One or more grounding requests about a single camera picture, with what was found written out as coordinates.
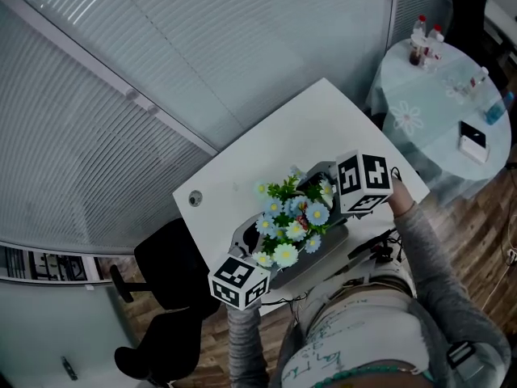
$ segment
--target chair backrest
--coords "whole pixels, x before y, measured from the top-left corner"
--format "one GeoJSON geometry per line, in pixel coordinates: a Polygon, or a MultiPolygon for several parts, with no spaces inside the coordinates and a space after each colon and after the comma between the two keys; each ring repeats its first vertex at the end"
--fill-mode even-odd
{"type": "Polygon", "coordinates": [[[119,370],[160,386],[191,374],[200,359],[201,318],[190,309],[156,316],[137,349],[118,348],[119,370]]]}
{"type": "Polygon", "coordinates": [[[452,0],[452,6],[454,14],[448,40],[454,41],[455,46],[479,44],[485,24],[486,0],[452,0]]]}
{"type": "Polygon", "coordinates": [[[191,306],[210,294],[208,267],[182,218],[166,224],[138,245],[135,258],[165,309],[191,306]]]}

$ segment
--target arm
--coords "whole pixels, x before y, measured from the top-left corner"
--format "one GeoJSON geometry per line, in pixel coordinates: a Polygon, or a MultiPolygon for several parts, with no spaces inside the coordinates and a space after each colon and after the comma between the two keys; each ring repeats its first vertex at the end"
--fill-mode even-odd
{"type": "Polygon", "coordinates": [[[240,311],[228,306],[229,377],[232,388],[266,387],[269,377],[259,334],[260,303],[240,311]]]}
{"type": "Polygon", "coordinates": [[[506,338],[470,301],[429,221],[397,179],[393,180],[389,205],[404,243],[418,301],[431,314],[450,344],[463,341],[488,344],[497,351],[508,369],[511,353],[506,338]]]}

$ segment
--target round table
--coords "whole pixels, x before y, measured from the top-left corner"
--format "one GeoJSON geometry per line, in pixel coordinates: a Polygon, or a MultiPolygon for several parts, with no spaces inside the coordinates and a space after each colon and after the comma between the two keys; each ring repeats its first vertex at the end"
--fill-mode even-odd
{"type": "Polygon", "coordinates": [[[372,114],[385,113],[383,133],[417,170],[441,204],[457,196],[470,198],[505,165],[511,147],[508,114],[494,124],[483,112],[501,96],[487,79],[474,101],[457,90],[480,66],[457,48],[443,46],[435,72],[409,63],[410,43],[395,44],[382,60],[368,96],[372,114]],[[486,135],[487,162],[478,164],[458,149],[459,122],[486,135]]]}

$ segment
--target floor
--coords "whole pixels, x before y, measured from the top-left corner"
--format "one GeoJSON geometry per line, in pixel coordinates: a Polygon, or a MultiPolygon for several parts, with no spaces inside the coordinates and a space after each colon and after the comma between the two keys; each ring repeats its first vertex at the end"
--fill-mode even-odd
{"type": "MultiPolygon", "coordinates": [[[[517,162],[517,147],[512,150],[510,162],[517,162]]],[[[457,199],[447,208],[439,208],[432,195],[421,204],[443,249],[447,252],[456,274],[480,308],[502,278],[484,311],[508,336],[517,335],[517,270],[506,271],[503,252],[510,247],[509,240],[517,244],[517,222],[510,217],[517,213],[517,171],[511,174],[501,170],[472,200],[457,199]]],[[[105,259],[103,270],[116,263],[126,280],[143,281],[133,258],[105,259]]],[[[123,303],[125,313],[138,337],[152,318],[164,310],[150,293],[135,293],[135,302],[123,303]]],[[[263,318],[261,336],[268,370],[275,368],[276,358],[285,329],[291,320],[288,307],[280,308],[263,318]]],[[[228,327],[226,311],[219,311],[204,323],[200,362],[188,378],[175,386],[226,387],[228,380],[228,327]]]]}

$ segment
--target person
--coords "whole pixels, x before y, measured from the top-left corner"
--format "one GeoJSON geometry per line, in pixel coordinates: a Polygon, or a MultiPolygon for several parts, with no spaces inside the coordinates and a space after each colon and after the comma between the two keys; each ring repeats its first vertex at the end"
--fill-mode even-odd
{"type": "Polygon", "coordinates": [[[413,279],[395,260],[369,260],[316,286],[288,328],[271,383],[260,304],[229,307],[233,388],[501,386],[511,360],[505,336],[469,300],[398,179],[388,203],[413,279]]]}

